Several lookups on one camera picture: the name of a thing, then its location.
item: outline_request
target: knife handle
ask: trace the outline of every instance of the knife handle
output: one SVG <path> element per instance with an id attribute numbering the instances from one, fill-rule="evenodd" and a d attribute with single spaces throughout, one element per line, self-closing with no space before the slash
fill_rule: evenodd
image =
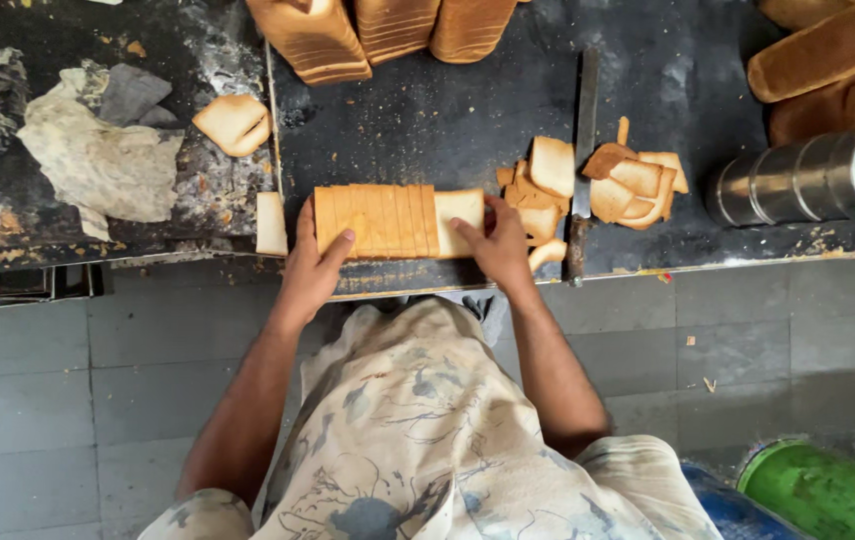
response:
<path id="1" fill-rule="evenodd" d="M 584 244 L 588 241 L 590 222 L 579 215 L 570 217 L 567 237 L 567 254 L 564 257 L 564 279 L 572 287 L 581 287 L 584 281 Z"/>

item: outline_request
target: blue container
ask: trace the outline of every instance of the blue container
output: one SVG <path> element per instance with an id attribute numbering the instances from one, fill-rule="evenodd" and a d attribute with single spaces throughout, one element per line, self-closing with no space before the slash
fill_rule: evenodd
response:
<path id="1" fill-rule="evenodd" d="M 724 540 L 815 540 L 698 465 L 681 472 Z"/>

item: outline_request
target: hand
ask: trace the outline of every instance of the hand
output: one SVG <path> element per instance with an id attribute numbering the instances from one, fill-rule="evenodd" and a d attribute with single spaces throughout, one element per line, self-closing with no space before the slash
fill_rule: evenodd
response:
<path id="1" fill-rule="evenodd" d="M 341 264 L 355 243 L 355 232 L 349 228 L 341 232 L 321 256 L 314 237 L 314 195 L 311 195 L 298 215 L 297 235 L 294 250 L 284 265 L 284 279 L 268 326 L 301 332 L 335 292 Z"/>
<path id="2" fill-rule="evenodd" d="M 528 264 L 528 235 L 521 215 L 501 197 L 484 195 L 484 204 L 493 210 L 484 216 L 485 233 L 458 217 L 450 220 L 450 226 L 467 240 L 481 271 L 505 294 L 510 297 L 531 289 L 536 294 Z"/>

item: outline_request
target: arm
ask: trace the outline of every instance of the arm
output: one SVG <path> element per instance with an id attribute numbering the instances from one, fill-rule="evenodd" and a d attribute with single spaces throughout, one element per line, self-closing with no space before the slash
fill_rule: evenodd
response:
<path id="1" fill-rule="evenodd" d="M 248 509 L 258 497 L 278 441 L 301 330 L 335 291 L 355 240 L 345 230 L 323 257 L 318 254 L 312 204 L 308 198 L 298 216 L 297 243 L 271 314 L 184 460 L 179 500 L 213 487 L 241 497 Z"/>
<path id="2" fill-rule="evenodd" d="M 499 197 L 485 195 L 484 202 L 493 209 L 493 224 L 486 235 L 458 218 L 451 225 L 468 241 L 477 265 L 511 304 L 520 378 L 541 419 L 544 443 L 573 458 L 610 435 L 607 413 L 534 284 L 518 211 Z"/>

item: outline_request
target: knife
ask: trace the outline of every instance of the knife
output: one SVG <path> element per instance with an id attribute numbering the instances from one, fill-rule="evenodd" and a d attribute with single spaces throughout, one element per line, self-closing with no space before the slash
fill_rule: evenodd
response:
<path id="1" fill-rule="evenodd" d="M 595 151 L 595 129 L 598 121 L 598 78 L 601 55 L 590 47 L 581 52 L 581 87 L 577 103 L 577 136 L 574 140 L 574 196 L 567 222 L 567 253 L 564 278 L 572 287 L 584 281 L 584 243 L 588 240 L 591 217 L 591 179 L 582 175 L 585 162 Z"/>

